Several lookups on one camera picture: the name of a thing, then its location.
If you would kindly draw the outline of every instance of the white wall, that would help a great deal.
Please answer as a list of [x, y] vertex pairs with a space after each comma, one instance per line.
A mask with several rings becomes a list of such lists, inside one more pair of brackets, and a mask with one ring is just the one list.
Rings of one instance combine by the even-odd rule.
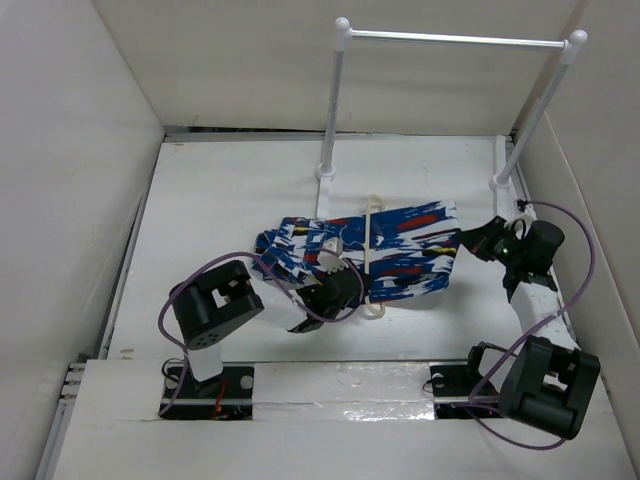
[[89, 0], [0, 0], [0, 478], [37, 469], [163, 132]]
[[[577, 0], [94, 0], [164, 125], [321, 130], [333, 22], [558, 38]], [[353, 43], [338, 128], [509, 133], [545, 53]]]
[[[600, 356], [627, 446], [640, 471], [640, 4], [592, 1], [578, 26], [583, 53], [554, 98], [524, 162], [536, 197], [590, 216], [599, 239], [593, 285], [574, 308], [582, 346]], [[565, 295], [585, 274], [580, 233], [559, 215], [567, 247], [557, 262]]]

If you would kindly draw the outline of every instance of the white platform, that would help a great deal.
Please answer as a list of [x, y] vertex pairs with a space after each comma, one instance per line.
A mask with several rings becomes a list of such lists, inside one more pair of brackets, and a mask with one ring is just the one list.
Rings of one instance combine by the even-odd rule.
[[[462, 228], [494, 216], [488, 181], [496, 137], [352, 136], [338, 140], [331, 216], [364, 212], [366, 196], [388, 208], [453, 198]], [[285, 216], [313, 216], [321, 141], [164, 144], [151, 187], [109, 358], [165, 359], [179, 350], [157, 331], [171, 287], [210, 259], [251, 250]], [[513, 208], [503, 195], [501, 212]], [[501, 286], [504, 268], [461, 250], [450, 287], [395, 302], [379, 320], [362, 316], [304, 335], [272, 322], [304, 316], [274, 288], [254, 282], [266, 310], [222, 342], [230, 362], [466, 357], [481, 340], [508, 345], [520, 333]], [[179, 334], [170, 313], [168, 329]], [[191, 358], [206, 363], [206, 351]]]
[[[509, 216], [514, 193], [495, 197], [487, 187], [504, 162], [496, 145], [502, 148], [500, 138], [342, 139], [332, 216], [361, 213], [370, 193], [390, 208], [453, 198], [463, 228], [484, 224], [496, 211]], [[319, 155], [319, 139], [163, 146], [110, 360], [90, 362], [84, 374], [54, 479], [634, 478], [601, 382], [580, 435], [552, 452], [512, 447], [473, 421], [432, 421], [432, 399], [421, 390], [424, 363], [371, 364], [373, 371], [355, 374], [352, 364], [260, 363], [253, 421], [157, 418], [160, 365], [179, 354], [156, 328], [167, 292], [209, 259], [250, 250], [255, 235], [283, 216], [311, 216]], [[461, 250], [446, 291], [396, 302], [380, 320], [357, 317], [305, 335], [274, 324], [302, 315], [271, 287], [253, 282], [267, 308], [222, 342], [223, 356], [236, 362], [450, 359], [465, 357], [481, 340], [508, 345], [521, 330], [506, 302], [503, 273]], [[178, 334], [172, 315], [167, 326]], [[206, 350], [190, 358], [206, 366]], [[553, 442], [513, 421], [491, 425], [525, 443]]]

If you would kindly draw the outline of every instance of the white horizontal bar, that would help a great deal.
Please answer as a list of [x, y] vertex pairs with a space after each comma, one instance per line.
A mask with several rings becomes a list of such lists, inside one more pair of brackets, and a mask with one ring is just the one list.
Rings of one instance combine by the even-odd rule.
[[405, 43], [462, 43], [467, 45], [495, 45], [498, 47], [523, 48], [561, 52], [564, 41], [525, 40], [521, 38], [469, 37], [464, 35], [431, 35], [427, 33], [377, 32], [372, 30], [351, 30], [351, 38], [360, 40], [386, 40]]

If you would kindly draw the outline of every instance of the cloth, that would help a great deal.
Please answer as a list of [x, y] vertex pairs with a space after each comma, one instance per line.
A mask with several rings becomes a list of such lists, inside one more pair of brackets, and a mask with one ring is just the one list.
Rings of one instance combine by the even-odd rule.
[[[428, 203], [371, 214], [369, 293], [374, 303], [414, 297], [442, 290], [458, 251], [459, 231], [455, 203]], [[364, 272], [365, 216], [315, 220], [282, 219], [280, 227], [256, 238], [255, 251], [281, 280], [293, 288], [322, 283], [324, 269], [317, 258], [332, 238], [343, 241], [343, 258]], [[254, 263], [253, 268], [264, 275]]]

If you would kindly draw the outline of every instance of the white vertical pole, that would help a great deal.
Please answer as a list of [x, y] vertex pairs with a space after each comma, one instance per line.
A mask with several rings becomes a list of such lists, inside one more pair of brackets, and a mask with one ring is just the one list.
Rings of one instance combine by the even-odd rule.
[[333, 56], [333, 72], [331, 74], [331, 94], [329, 96], [329, 112], [327, 114], [327, 129], [322, 144], [322, 163], [318, 167], [318, 178], [335, 175], [335, 168], [331, 164], [333, 158], [333, 143], [336, 136], [336, 117], [338, 116], [338, 96], [340, 95], [340, 79], [342, 77], [342, 59], [347, 42], [350, 38], [351, 25], [349, 20], [340, 17], [335, 22], [335, 53]]
[[490, 186], [493, 190], [496, 188], [509, 188], [509, 182], [511, 178], [511, 172], [516, 167], [520, 155], [522, 154], [522, 150], [526, 146], [529, 138], [535, 131], [538, 126], [538, 122], [542, 118], [545, 110], [549, 106], [551, 99], [553, 98], [553, 94], [556, 93], [564, 74], [566, 73], [569, 65], [573, 63], [580, 48], [587, 41], [587, 33], [583, 30], [576, 30], [571, 34], [569, 40], [567, 40], [564, 51], [562, 52], [562, 57], [560, 58], [560, 63], [556, 67], [556, 71], [553, 74], [553, 78], [547, 85], [542, 97], [540, 97], [540, 101], [536, 105], [533, 110], [533, 113], [529, 116], [527, 123], [525, 124], [518, 141], [509, 156], [509, 160], [507, 160], [507, 164], [505, 165], [502, 172], [497, 174], [493, 179], [491, 179]]

